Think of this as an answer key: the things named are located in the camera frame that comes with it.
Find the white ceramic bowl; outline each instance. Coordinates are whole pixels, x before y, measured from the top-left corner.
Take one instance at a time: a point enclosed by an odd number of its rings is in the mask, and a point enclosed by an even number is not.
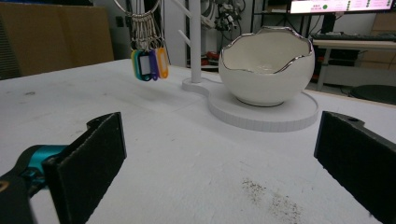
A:
[[[312,43],[288,27],[262,27],[241,35],[219,58],[225,87],[249,105],[274,106],[308,85],[315,67]]]

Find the monitor screen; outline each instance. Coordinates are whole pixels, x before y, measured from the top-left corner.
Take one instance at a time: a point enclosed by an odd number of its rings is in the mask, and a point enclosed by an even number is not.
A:
[[[290,14],[357,13],[392,9],[393,0],[291,0]]]

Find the white hook stand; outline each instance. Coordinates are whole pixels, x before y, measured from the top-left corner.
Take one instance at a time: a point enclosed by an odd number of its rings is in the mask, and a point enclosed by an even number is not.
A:
[[[173,2],[190,18],[190,39],[182,31],[178,31],[190,46],[191,83],[201,83],[201,1],[190,0],[188,11],[177,0]]]

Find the key ring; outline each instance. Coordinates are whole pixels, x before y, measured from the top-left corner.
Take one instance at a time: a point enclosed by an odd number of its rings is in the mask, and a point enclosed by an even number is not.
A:
[[[119,3],[117,0],[113,0],[113,1],[114,1],[114,3],[117,5],[117,7],[118,7],[119,9],[121,9],[123,12],[125,12],[125,14],[127,14],[127,15],[130,16],[130,17],[138,17],[138,16],[144,17],[144,16],[147,16],[148,14],[153,13],[153,12],[155,11],[155,9],[157,9],[157,7],[158,7],[158,6],[160,5],[160,3],[161,3],[161,0],[157,0],[157,2],[155,3],[154,7],[153,7],[152,9],[150,9],[149,11],[147,11],[147,12],[145,12],[145,13],[143,13],[143,14],[134,14],[134,13],[132,13],[132,12],[129,12],[129,11],[125,10],[125,9],[120,5],[120,3]]]

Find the white table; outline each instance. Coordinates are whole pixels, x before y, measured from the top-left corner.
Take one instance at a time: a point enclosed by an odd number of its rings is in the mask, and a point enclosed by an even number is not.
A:
[[[26,148],[68,145],[120,111],[128,158],[89,223],[378,223],[314,158],[319,119],[291,133],[236,128],[181,89],[188,77],[170,67],[142,82],[123,60],[0,81],[0,175]],[[307,93],[396,142],[396,107]],[[38,223],[58,222],[47,190],[31,203]]]
[[[323,63],[320,68],[317,91],[321,91],[323,83],[346,86],[367,84],[396,85],[396,71],[329,65],[332,49],[396,51],[395,42],[314,39],[313,44],[320,49],[326,49]]]

